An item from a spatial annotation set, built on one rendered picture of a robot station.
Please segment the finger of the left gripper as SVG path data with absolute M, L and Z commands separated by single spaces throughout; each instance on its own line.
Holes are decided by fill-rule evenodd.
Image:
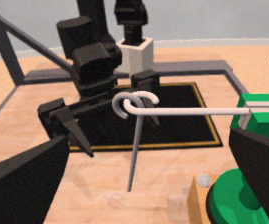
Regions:
M 67 136 L 69 143 L 77 146 L 89 157 L 94 157 L 90 144 L 77 124 L 69 106 L 54 110 L 48 116 L 57 136 Z
M 138 91 L 146 91 L 156 95 L 156 83 L 153 78 L 149 78 L 137 82 Z M 145 108 L 155 108 L 155 104 L 148 98 L 140 98 Z M 152 106 L 152 104 L 154 106 Z M 160 129 L 160 124 L 157 116 L 144 116 L 144 119 L 156 130 Z

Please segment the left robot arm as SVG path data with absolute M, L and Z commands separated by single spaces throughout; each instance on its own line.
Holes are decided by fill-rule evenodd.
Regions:
M 85 96 L 88 85 L 107 79 L 118 85 L 113 71 L 122 65 L 122 51 L 108 32 L 104 0 L 76 1 L 80 16 L 61 20 L 56 27 L 66 60 L 74 61 L 70 77 L 74 85 L 77 77 L 79 92 Z M 121 45 L 139 47 L 146 41 L 142 26 L 148 24 L 148 16 L 142 0 L 116 0 L 114 14 L 116 20 L 136 20 L 117 21 L 124 25 L 125 41 Z

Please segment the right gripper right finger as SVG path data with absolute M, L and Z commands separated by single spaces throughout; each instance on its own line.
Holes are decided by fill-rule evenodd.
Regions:
M 241 128 L 231 128 L 228 145 L 269 219 L 269 137 Z

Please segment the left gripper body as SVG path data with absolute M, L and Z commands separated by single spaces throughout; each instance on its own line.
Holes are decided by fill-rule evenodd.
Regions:
M 104 80 L 92 85 L 88 85 L 87 90 L 84 90 L 85 96 L 81 96 L 77 87 L 77 77 L 75 80 L 76 90 L 82 101 L 66 105 L 63 97 L 41 104 L 37 109 L 38 118 L 44 127 L 49 139 L 57 137 L 57 134 L 50 122 L 48 114 L 54 110 L 69 106 L 75 120 L 81 117 L 90 115 L 91 119 L 97 116 L 114 111 L 112 100 L 118 93 L 138 92 L 137 82 L 154 78 L 156 83 L 156 96 L 160 99 L 160 76 L 152 69 L 133 74 L 131 79 L 131 88 L 118 92 L 114 87 L 114 81 Z M 99 102 L 97 101 L 99 100 Z M 91 104 L 90 104 L 91 103 Z M 95 112 L 98 111 L 98 112 Z M 95 112 L 95 113 L 94 113 Z M 91 114 L 92 113 L 92 114 Z M 53 133 L 52 133 L 53 132 Z

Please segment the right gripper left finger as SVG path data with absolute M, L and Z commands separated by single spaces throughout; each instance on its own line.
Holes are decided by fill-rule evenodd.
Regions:
M 0 224 L 43 224 L 70 147 L 58 136 L 0 162 Z

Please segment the black mat with tan border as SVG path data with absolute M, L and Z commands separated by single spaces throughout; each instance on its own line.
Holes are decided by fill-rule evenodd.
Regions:
M 137 115 L 128 119 L 115 111 L 76 119 L 93 153 L 132 152 Z M 207 108 L 196 82 L 160 83 L 160 101 L 155 108 Z M 181 150 L 223 147 L 211 115 L 157 115 L 160 130 L 144 118 L 138 151 Z

